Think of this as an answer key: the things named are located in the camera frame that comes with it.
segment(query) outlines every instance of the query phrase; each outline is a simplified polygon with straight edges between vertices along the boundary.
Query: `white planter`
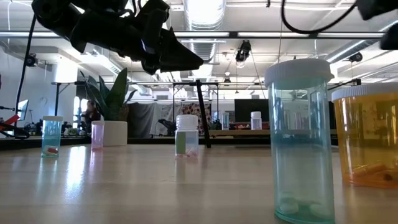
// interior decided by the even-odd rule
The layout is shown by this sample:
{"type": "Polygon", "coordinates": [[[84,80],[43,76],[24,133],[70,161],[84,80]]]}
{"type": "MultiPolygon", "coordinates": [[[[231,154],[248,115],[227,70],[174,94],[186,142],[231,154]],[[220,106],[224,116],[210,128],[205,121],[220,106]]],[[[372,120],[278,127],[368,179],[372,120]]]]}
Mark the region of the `white planter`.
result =
{"type": "Polygon", "coordinates": [[[104,147],[127,145],[127,122],[105,121],[104,147]]]}

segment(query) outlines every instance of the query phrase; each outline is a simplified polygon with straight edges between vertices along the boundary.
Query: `table surface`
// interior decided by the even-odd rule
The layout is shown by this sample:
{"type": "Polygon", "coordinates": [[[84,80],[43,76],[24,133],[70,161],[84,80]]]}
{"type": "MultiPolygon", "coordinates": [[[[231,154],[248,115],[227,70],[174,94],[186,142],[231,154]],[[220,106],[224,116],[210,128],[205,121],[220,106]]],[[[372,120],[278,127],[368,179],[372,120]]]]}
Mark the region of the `table surface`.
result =
{"type": "MultiPolygon", "coordinates": [[[[173,145],[92,152],[0,152],[1,223],[285,223],[274,216],[271,151],[214,146],[199,159],[173,145]]],[[[398,223],[398,190],[343,185],[333,153],[336,223],[398,223]]]]}

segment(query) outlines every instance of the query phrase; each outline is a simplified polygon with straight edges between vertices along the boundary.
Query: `green label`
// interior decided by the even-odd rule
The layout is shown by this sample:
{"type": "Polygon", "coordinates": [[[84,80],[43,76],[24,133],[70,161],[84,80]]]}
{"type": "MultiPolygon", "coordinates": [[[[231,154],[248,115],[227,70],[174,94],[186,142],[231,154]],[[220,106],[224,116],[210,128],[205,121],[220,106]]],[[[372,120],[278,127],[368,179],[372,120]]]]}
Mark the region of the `green label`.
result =
{"type": "Polygon", "coordinates": [[[177,132],[177,137],[175,138],[175,153],[185,154],[185,132],[177,132]]]}

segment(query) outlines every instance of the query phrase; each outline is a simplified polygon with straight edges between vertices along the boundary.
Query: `computer monitor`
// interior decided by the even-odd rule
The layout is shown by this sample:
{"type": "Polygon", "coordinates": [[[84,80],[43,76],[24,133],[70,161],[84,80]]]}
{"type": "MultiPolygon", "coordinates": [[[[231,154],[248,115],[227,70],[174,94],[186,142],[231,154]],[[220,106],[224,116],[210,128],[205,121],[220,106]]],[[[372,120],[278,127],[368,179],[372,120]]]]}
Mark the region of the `computer monitor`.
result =
{"type": "Polygon", "coordinates": [[[18,103],[18,116],[19,116],[18,121],[25,120],[28,103],[29,100],[24,100],[18,103]]]}
{"type": "Polygon", "coordinates": [[[250,122],[251,112],[260,111],[262,122],[269,121],[268,100],[235,99],[235,122],[250,122]]]}

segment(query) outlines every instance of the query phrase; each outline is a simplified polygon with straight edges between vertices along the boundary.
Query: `potted plant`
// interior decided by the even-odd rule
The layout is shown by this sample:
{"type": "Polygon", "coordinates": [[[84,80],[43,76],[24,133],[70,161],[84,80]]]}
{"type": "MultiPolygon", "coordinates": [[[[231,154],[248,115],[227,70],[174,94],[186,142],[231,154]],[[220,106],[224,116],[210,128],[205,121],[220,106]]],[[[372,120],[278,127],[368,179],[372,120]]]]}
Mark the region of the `potted plant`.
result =
{"type": "Polygon", "coordinates": [[[93,77],[85,78],[85,86],[88,96],[95,101],[98,112],[104,117],[104,146],[127,145],[127,102],[137,91],[132,91],[126,99],[129,89],[127,69],[119,73],[112,89],[106,87],[101,76],[99,85],[93,77]]]}

